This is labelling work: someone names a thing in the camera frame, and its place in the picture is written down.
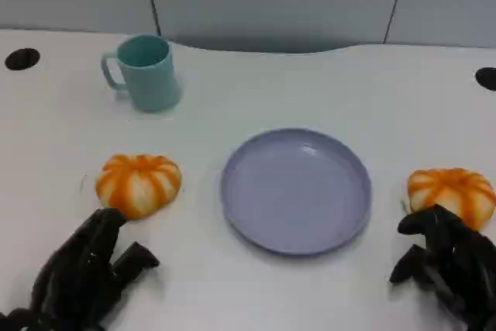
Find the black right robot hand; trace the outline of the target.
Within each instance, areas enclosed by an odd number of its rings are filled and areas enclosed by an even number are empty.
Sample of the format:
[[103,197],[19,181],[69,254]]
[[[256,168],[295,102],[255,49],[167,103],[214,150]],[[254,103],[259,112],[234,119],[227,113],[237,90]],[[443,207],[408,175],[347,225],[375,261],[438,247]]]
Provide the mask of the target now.
[[441,205],[413,212],[398,224],[403,235],[421,234],[394,266],[389,281],[413,280],[468,330],[495,329],[495,245]]

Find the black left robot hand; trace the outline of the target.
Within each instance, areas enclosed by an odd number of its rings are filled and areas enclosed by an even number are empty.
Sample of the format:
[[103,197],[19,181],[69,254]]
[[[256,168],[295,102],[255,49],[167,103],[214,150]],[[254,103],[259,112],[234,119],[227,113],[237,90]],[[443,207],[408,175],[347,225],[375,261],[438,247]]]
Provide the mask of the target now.
[[101,330],[122,293],[160,261],[132,243],[111,262],[127,218],[117,209],[97,209],[43,265],[34,281],[29,310],[64,330]]

